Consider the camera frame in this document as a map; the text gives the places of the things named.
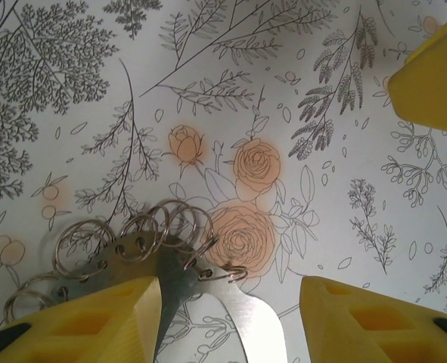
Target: floral patterned surface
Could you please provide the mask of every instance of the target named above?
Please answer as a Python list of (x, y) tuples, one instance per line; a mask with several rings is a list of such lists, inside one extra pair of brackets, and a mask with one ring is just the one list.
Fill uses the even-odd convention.
[[(293, 363), (303, 275), (447, 312), (447, 132), (387, 91), (446, 21), (443, 0), (0, 0), (0, 326), (70, 223), (170, 197), (210, 213), (208, 258), (248, 267)], [(196, 296), (158, 360), (245, 358)]]

